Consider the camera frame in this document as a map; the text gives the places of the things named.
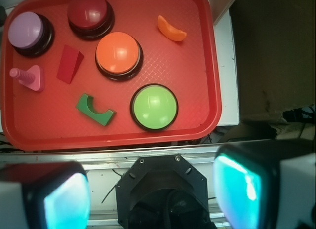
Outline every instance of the orange crescent block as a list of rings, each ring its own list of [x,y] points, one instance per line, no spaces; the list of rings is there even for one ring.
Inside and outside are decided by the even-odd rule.
[[[76,108],[103,126],[108,125],[116,113],[112,110],[97,113],[93,108],[93,97],[86,93],[81,96]]]
[[[171,26],[167,20],[161,15],[157,19],[158,28],[162,34],[173,41],[183,41],[187,37],[187,33]]]
[[[68,45],[65,45],[59,63],[57,78],[64,81],[67,84],[70,84],[83,58],[84,55],[80,51]]]

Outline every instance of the black cable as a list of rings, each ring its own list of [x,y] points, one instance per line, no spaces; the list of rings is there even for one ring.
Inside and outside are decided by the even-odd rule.
[[[114,169],[112,169],[112,171],[113,171],[115,174],[117,174],[117,175],[119,175],[119,176],[121,176],[121,177],[124,176],[124,175],[120,174],[119,172],[116,172]]]
[[[301,138],[301,135],[302,135],[302,133],[303,133],[303,130],[305,129],[305,125],[306,125],[306,123],[304,123],[304,124],[302,125],[301,133],[300,133],[300,135],[298,136],[299,139]]]
[[[1,153],[11,153],[11,152],[14,152],[14,151],[24,151],[24,150],[15,149],[15,148],[0,148],[0,154]]]
[[[167,199],[164,203],[164,207],[163,207],[163,211],[162,211],[164,229],[172,229],[170,213],[169,213],[169,203],[170,203],[171,198],[177,192],[178,192],[178,190],[172,190],[171,192],[169,192],[169,194],[167,195]]]
[[[312,108],[312,107],[309,107],[311,110],[312,110],[312,112],[315,114],[315,111],[314,111],[314,109]]]
[[[209,142],[212,143],[212,139],[210,135],[208,135],[208,139],[209,139]]]
[[[211,140],[210,134],[208,134],[208,135],[206,136],[206,139],[204,139],[204,141],[203,141],[201,144],[204,144],[204,143],[205,143],[205,141],[208,139],[208,137],[209,137],[209,138],[210,138],[210,140]]]
[[[118,173],[118,172],[116,172],[114,169],[112,169],[112,171],[115,173],[115,174],[117,174],[117,175],[119,175],[119,176],[121,176],[121,177],[123,177],[123,175],[122,174],[120,174],[120,173]],[[104,199],[102,200],[102,202],[101,203],[103,203],[104,202],[104,200],[109,196],[109,194],[112,192],[112,190],[115,188],[115,185],[110,189],[110,191],[107,193],[107,195],[104,197]]]
[[[109,194],[112,192],[112,190],[115,188],[115,185],[110,189],[110,191],[107,193],[107,195],[104,197],[101,203],[104,202],[104,200],[109,196]]]
[[[10,142],[0,140],[0,145],[5,145],[5,144],[12,145],[12,143]]]
[[[312,116],[314,115],[314,113],[312,113],[312,112],[306,112],[306,111],[304,111],[304,110],[302,110],[302,109],[301,109],[300,111],[301,111],[301,113],[307,115],[308,117],[312,117]]]

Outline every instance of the plastic tray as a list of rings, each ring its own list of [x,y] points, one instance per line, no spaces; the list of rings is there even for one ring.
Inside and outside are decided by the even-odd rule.
[[[142,46],[140,73],[124,82],[105,78],[95,65],[97,41],[84,41],[69,28],[71,0],[26,0],[9,15],[3,32],[1,108],[9,141],[24,150],[51,150],[123,146],[198,139],[210,133],[221,115],[221,98],[212,17],[207,0],[107,0],[115,14],[114,31],[126,32]],[[8,41],[8,27],[20,13],[46,16],[55,29],[52,47],[38,58],[19,55]],[[180,43],[167,39],[157,17],[188,33]],[[71,84],[56,78],[64,45],[80,50],[84,59]],[[36,93],[9,76],[13,67],[39,65],[45,72],[45,90]],[[129,103],[134,92],[149,83],[172,90],[179,103],[175,122],[165,131],[149,133],[132,120]],[[97,111],[117,112],[103,127],[75,106],[83,93],[94,96]]]

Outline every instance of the pink peg stand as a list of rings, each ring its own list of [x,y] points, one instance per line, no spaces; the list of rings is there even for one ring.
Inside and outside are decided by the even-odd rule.
[[[10,70],[10,76],[33,91],[44,90],[44,70],[38,65],[33,65],[27,71],[13,68]]]

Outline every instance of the green button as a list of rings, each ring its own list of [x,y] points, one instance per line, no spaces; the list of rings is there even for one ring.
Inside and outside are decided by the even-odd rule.
[[[146,130],[163,130],[177,117],[177,99],[162,85],[147,85],[135,93],[131,102],[131,114],[140,127]]]

